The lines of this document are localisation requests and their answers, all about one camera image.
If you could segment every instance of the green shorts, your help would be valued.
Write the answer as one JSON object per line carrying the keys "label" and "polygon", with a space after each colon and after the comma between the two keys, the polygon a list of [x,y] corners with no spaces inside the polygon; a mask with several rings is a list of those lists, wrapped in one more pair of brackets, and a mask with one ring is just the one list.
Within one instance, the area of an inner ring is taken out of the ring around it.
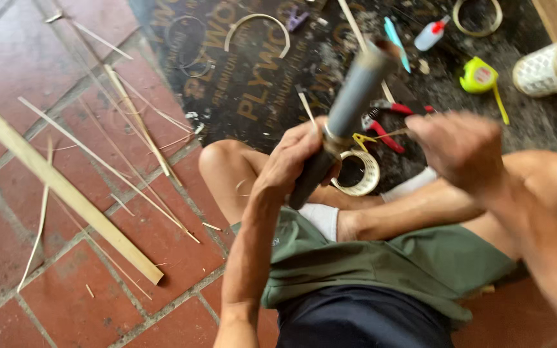
{"label": "green shorts", "polygon": [[[240,223],[232,226],[238,233]],[[327,241],[296,210],[281,208],[274,232],[266,308],[333,285],[375,285],[429,304],[457,321],[469,310],[455,303],[515,269],[515,262],[459,225],[426,228],[390,241]]]}

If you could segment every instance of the yellow clip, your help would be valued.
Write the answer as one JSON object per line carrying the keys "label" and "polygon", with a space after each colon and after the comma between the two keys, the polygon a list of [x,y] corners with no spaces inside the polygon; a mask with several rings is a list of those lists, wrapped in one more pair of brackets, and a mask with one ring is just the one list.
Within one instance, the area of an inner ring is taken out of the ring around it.
{"label": "yellow clip", "polygon": [[367,137],[365,135],[358,134],[358,133],[354,133],[354,135],[352,135],[352,138],[354,138],[356,144],[358,144],[362,148],[362,150],[365,151],[367,154],[369,153],[369,151],[365,147],[365,141],[377,142],[375,138]]}

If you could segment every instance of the white plastic bottle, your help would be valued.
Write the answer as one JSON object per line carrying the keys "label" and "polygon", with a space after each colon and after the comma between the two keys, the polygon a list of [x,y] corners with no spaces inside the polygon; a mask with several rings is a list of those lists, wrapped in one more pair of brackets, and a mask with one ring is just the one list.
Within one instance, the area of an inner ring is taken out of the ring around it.
{"label": "white plastic bottle", "polygon": [[414,46],[423,52],[429,50],[444,36],[444,27],[450,19],[451,16],[447,15],[442,20],[427,24],[423,31],[416,36]]}

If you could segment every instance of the black handle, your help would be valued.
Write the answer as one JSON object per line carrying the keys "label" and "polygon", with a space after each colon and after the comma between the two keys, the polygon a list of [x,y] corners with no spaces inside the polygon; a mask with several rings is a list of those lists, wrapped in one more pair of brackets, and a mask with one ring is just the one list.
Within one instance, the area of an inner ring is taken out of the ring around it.
{"label": "black handle", "polygon": [[296,186],[289,197],[289,206],[296,210],[302,208],[336,161],[335,156],[324,149],[306,160],[302,174],[296,179]]}

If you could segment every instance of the red pliers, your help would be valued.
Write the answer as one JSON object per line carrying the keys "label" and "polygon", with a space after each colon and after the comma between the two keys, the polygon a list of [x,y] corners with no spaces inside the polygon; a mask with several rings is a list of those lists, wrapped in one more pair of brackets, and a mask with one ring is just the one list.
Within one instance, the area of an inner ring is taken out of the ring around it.
{"label": "red pliers", "polygon": [[[409,107],[402,104],[391,103],[386,99],[376,100],[373,103],[371,103],[371,106],[377,108],[378,110],[374,109],[374,111],[372,111],[371,113],[363,117],[362,127],[365,131],[374,130],[378,136],[386,135],[386,131],[382,127],[382,125],[373,119],[373,117],[379,114],[379,112],[392,111],[392,112],[401,113],[406,116],[414,115],[414,112]],[[427,105],[425,107],[425,110],[429,113],[435,112],[435,109],[430,105]],[[391,137],[384,137],[381,138],[380,140],[382,140],[384,144],[388,145],[388,147],[395,150],[395,152],[397,152],[398,154],[403,154],[406,151],[405,148],[399,145],[395,140],[392,140]]]}
{"label": "red pliers", "polygon": [[[374,101],[373,103],[371,103],[371,107],[382,109],[382,111],[393,111],[396,113],[401,113],[406,116],[414,115],[414,112],[409,107],[406,107],[403,104],[391,103],[386,99]],[[435,109],[430,105],[427,105],[425,107],[425,110],[429,113],[435,112]]]}

